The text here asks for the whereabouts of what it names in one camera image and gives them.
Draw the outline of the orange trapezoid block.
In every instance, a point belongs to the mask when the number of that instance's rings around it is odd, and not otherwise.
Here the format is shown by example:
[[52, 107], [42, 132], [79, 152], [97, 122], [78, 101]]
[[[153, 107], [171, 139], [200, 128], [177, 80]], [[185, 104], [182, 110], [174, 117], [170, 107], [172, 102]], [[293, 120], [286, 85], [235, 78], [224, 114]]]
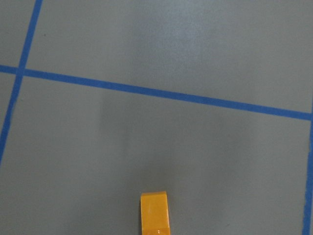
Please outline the orange trapezoid block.
[[143, 235], [170, 235], [167, 193], [147, 192], [140, 197], [141, 232]]

